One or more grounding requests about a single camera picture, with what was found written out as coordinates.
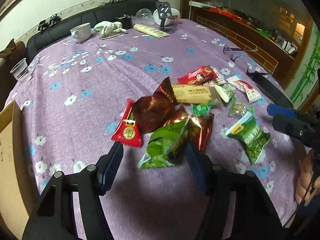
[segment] purple blanket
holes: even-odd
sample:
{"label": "purple blanket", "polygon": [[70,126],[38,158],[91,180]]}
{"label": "purple blanket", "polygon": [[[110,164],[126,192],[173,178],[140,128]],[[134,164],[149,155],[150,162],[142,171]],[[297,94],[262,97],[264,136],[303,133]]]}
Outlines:
{"label": "purple blanket", "polygon": [[[173,28],[175,33],[160,39],[134,29],[109,40],[94,33],[82,44],[69,37],[36,56],[30,64],[31,81],[18,83],[7,103],[15,100],[23,109],[24,151],[39,192],[55,171],[79,172],[107,154],[127,98],[151,95],[167,76],[176,83],[176,78],[210,65],[225,79],[237,75],[259,91],[245,72],[248,66],[252,71],[263,68],[244,52],[235,54],[239,55],[235,64],[228,59],[222,50],[225,44],[236,47],[232,42],[189,20],[180,20]],[[248,102],[245,94],[236,93]],[[237,121],[228,117],[229,105],[212,110],[215,119],[206,154],[229,171],[253,170],[285,223],[296,208],[297,155],[304,150],[274,131],[266,111],[271,101],[261,95],[252,104],[255,117],[272,138],[257,163],[250,165],[241,143],[224,134]],[[149,137],[144,135],[142,148],[124,146],[113,187],[100,198],[111,232],[116,240],[194,239],[208,198],[197,189],[186,160],[170,168],[137,168]],[[78,203],[75,215],[79,237],[85,238]]]}

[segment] black cable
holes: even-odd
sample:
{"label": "black cable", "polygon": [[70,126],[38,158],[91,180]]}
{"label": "black cable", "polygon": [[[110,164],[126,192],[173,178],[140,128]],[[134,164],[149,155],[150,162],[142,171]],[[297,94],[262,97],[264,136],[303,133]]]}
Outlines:
{"label": "black cable", "polygon": [[300,204],[297,206],[295,212],[292,214],[292,216],[288,219],[288,221],[284,224],[283,227],[286,227],[286,225],[291,221],[291,219],[293,218],[293,216],[294,216],[294,215],[299,211],[299,209],[305,204],[304,199],[306,198],[306,196],[307,196],[307,194],[308,194],[308,192],[309,192],[309,190],[310,190],[310,187],[311,187],[311,185],[312,185],[312,182],[315,180],[315,175],[316,175],[316,174],[315,174],[315,172],[314,172],[314,173],[312,174],[312,178],[311,178],[311,180],[310,180],[310,183],[309,183],[309,186],[308,186],[308,188],[307,188],[307,190],[306,190],[306,193],[304,194],[304,196],[303,196]]}

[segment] eyeglasses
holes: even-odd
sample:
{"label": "eyeglasses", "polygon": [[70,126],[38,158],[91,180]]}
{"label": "eyeglasses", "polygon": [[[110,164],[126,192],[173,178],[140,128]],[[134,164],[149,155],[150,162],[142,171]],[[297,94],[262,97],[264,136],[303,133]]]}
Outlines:
{"label": "eyeglasses", "polygon": [[235,58],[233,59],[232,58],[232,52],[233,51],[258,51],[258,49],[239,49],[239,48],[230,48],[229,46],[227,46],[227,45],[225,45],[224,47],[223,47],[223,53],[224,53],[224,55],[226,55],[229,59],[231,59],[233,62],[235,61],[235,59],[237,58],[237,57],[239,57],[239,55],[238,56],[235,56]]}

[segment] brown snack wrapper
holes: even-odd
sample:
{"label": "brown snack wrapper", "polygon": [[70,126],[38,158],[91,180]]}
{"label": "brown snack wrapper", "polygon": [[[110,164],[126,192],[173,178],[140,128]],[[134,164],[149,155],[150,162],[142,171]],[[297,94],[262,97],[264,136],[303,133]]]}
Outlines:
{"label": "brown snack wrapper", "polygon": [[220,97],[214,87],[172,85],[178,103],[220,105]]}
{"label": "brown snack wrapper", "polygon": [[214,114],[210,113],[208,116],[204,117],[188,115],[183,105],[181,105],[172,117],[165,122],[164,126],[175,122],[181,122],[188,117],[190,117],[188,123],[188,141],[192,142],[198,147],[200,152],[204,153],[212,133]]}
{"label": "brown snack wrapper", "polygon": [[175,98],[169,77],[152,96],[142,97],[132,104],[132,111],[141,133],[152,132],[174,114]]}

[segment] red snack package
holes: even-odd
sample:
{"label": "red snack package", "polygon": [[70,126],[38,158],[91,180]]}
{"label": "red snack package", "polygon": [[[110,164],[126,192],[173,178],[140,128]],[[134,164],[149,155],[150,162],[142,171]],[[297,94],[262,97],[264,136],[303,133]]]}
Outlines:
{"label": "red snack package", "polygon": [[132,104],[134,100],[127,99],[127,107],[124,111],[124,115],[116,128],[116,131],[113,133],[111,140],[121,142],[123,144],[141,147],[142,138],[138,128],[138,125],[134,119],[132,112]]}
{"label": "red snack package", "polygon": [[209,66],[201,66],[193,72],[177,78],[179,84],[200,85],[203,82],[216,79],[218,76]]}

